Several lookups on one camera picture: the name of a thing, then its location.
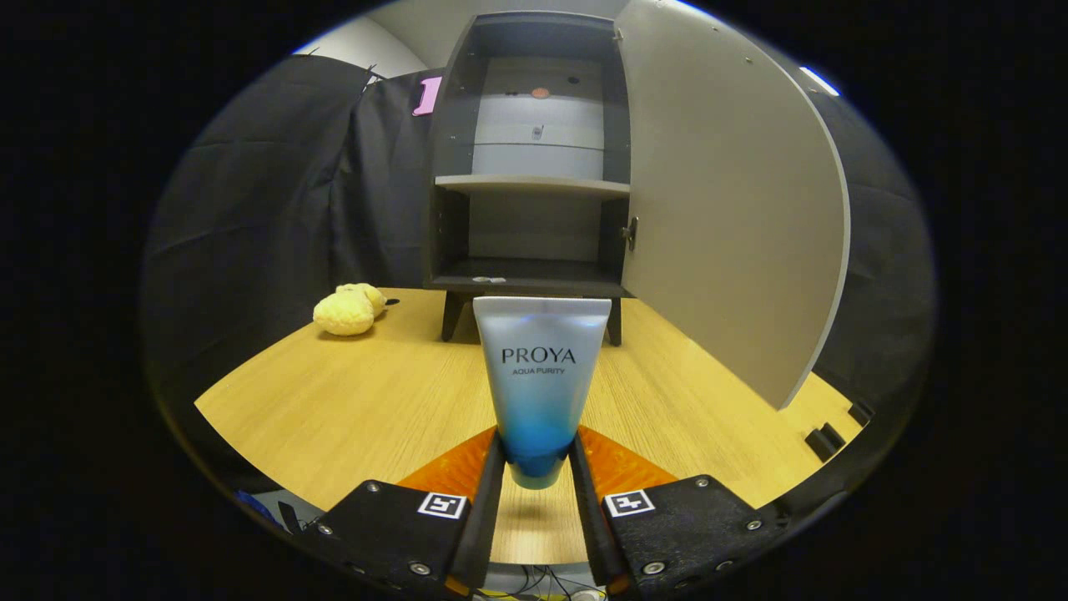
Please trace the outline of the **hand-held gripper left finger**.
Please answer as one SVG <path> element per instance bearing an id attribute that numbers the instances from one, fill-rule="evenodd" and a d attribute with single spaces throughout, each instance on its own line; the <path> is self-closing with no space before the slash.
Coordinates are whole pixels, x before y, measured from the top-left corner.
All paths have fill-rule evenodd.
<path id="1" fill-rule="evenodd" d="M 307 527 L 307 550 L 389 598 L 472 597 L 491 562 L 504 468 L 488 427 L 400 483 L 360 483 Z"/>

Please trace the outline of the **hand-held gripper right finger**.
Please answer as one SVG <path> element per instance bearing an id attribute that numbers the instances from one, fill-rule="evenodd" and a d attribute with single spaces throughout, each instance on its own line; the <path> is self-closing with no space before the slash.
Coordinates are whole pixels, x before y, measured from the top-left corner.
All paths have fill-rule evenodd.
<path id="1" fill-rule="evenodd" d="M 682 598 L 727 578 L 784 537 L 789 515 L 713 476 L 678 478 L 591 427 L 571 445 L 592 576 L 609 598 Z"/>

